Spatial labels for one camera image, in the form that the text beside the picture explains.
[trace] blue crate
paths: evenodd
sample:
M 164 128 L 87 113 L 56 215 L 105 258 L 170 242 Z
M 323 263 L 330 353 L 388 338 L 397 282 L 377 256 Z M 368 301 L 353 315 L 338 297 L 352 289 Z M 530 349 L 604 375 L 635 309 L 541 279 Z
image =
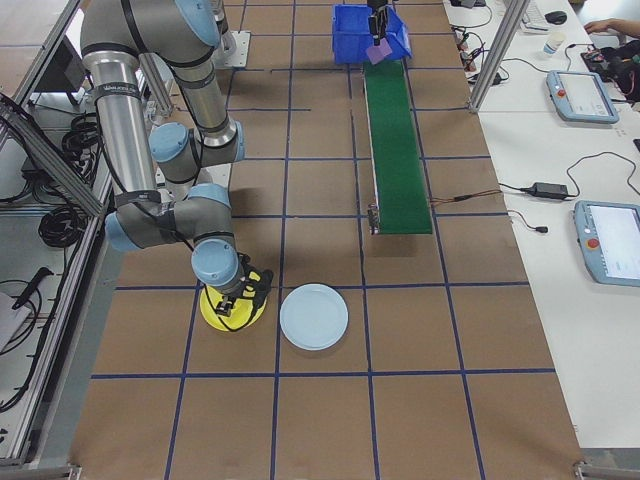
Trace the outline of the blue crate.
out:
M 389 60 L 400 60 L 411 57 L 409 31 L 405 23 L 393 9 L 388 8 L 387 41 L 392 53 Z M 333 39 L 334 60 L 341 63 L 362 63 L 368 60 L 367 48 L 373 45 L 369 33 L 369 15 L 371 9 L 366 5 L 334 5 L 333 6 Z

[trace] purple block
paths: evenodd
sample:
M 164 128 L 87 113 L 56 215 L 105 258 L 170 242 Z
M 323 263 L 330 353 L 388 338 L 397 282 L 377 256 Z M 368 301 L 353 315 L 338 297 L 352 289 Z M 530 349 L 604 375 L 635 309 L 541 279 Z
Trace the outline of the purple block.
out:
M 375 65 L 391 55 L 391 46 L 386 38 L 380 40 L 380 45 L 372 45 L 366 50 L 369 61 Z

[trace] white round plate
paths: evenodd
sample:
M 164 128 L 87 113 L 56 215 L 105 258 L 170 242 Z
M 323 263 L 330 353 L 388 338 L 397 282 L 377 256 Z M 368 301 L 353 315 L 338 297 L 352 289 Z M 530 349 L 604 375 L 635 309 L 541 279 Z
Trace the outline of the white round plate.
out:
M 334 345 L 347 329 L 349 312 L 338 292 L 320 283 L 293 290 L 282 302 L 280 326 L 285 337 L 304 350 Z

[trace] green conveyor belt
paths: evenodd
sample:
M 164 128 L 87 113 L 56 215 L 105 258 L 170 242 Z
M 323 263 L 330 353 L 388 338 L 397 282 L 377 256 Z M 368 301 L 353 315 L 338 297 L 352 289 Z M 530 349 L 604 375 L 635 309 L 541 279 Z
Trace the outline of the green conveyor belt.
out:
M 364 78 L 379 233 L 432 233 L 424 170 L 401 62 L 366 63 Z

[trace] computer mouse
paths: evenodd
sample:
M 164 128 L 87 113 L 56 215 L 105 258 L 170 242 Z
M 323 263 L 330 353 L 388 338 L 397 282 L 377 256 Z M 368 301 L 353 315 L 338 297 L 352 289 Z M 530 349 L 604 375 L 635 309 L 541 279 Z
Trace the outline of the computer mouse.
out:
M 549 12 L 544 16 L 545 20 L 553 25 L 562 25 L 567 21 L 567 14 L 562 10 Z

